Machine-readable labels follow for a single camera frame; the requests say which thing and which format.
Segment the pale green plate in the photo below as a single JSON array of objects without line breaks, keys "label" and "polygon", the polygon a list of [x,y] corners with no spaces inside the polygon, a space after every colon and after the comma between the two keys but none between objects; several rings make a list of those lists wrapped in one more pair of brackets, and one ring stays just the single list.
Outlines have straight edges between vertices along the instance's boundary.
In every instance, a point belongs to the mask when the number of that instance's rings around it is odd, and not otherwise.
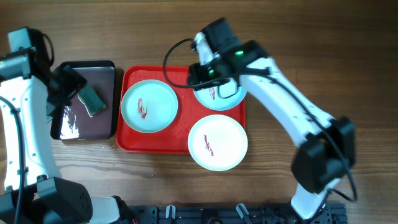
[{"label": "pale green plate", "polygon": [[156,133],[168,127],[178,112],[174,90],[160,80],[139,81],[122,97],[121,115],[124,122],[140,133]]}]

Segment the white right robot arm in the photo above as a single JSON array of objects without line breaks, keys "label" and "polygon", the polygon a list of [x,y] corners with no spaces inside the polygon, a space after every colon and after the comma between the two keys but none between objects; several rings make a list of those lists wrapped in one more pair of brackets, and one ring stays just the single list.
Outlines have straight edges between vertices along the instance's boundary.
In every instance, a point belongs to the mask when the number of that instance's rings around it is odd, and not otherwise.
[{"label": "white right robot arm", "polygon": [[255,40],[242,43],[224,18],[202,28],[192,40],[192,49],[199,61],[190,66],[189,87],[201,90],[234,79],[287,131],[298,149],[292,163],[298,186],[290,204],[302,220],[314,220],[340,179],[347,176],[353,181],[354,124],[314,105],[260,44]]}]

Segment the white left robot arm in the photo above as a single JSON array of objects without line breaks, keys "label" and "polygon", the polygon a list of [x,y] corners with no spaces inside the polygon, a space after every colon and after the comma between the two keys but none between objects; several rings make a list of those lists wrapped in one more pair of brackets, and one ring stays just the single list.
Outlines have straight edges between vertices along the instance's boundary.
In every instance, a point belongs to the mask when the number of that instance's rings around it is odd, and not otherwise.
[{"label": "white left robot arm", "polygon": [[1,57],[1,113],[7,150],[1,220],[5,223],[137,223],[120,197],[91,197],[62,178],[48,122],[70,104],[86,80],[72,69],[51,71],[53,46],[37,29],[8,33]]}]

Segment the green yellow sponge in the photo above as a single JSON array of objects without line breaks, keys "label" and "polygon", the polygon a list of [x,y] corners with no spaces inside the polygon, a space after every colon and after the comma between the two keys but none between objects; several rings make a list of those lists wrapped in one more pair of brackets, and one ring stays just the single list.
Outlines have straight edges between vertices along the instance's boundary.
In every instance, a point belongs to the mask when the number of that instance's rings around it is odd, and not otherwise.
[{"label": "green yellow sponge", "polygon": [[101,113],[107,108],[106,103],[100,98],[93,85],[86,85],[78,92],[78,99],[84,105],[90,117]]}]

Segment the red plastic tray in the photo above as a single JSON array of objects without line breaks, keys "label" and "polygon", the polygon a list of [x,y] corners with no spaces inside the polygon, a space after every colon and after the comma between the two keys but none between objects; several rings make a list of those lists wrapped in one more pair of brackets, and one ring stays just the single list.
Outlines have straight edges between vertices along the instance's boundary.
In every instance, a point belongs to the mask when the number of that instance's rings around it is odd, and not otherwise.
[{"label": "red plastic tray", "polygon": [[[176,82],[186,81],[188,67],[168,66],[167,74]],[[121,101],[128,88],[146,79],[167,82],[162,66],[135,65],[127,69],[123,75]],[[235,119],[246,129],[246,105],[243,100],[239,105],[226,111],[213,111],[203,106],[195,97],[192,89],[172,87],[178,98],[178,113],[170,126],[152,134],[140,133],[130,128],[121,114],[121,106],[116,128],[116,143],[127,151],[135,153],[155,154],[189,154],[187,139],[192,126],[205,116],[222,114]]]}]

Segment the white plate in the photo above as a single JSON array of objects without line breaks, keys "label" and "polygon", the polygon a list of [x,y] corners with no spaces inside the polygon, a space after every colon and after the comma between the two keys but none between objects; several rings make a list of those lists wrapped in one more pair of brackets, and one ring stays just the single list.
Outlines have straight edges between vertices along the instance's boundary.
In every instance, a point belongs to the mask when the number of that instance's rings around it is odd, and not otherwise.
[{"label": "white plate", "polygon": [[248,137],[235,119],[213,114],[193,125],[187,145],[198,165],[221,172],[236,167],[244,159],[248,151]]}]

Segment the pale blue plate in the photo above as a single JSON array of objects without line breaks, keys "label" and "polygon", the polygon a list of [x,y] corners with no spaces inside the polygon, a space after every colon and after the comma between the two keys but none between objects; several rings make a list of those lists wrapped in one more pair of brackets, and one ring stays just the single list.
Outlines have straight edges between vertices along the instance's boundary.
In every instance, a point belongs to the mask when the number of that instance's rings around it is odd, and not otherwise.
[{"label": "pale blue plate", "polygon": [[193,91],[193,93],[204,107],[215,111],[226,111],[238,106],[245,98],[247,91],[239,87],[238,92],[229,98],[220,98],[218,87]]}]

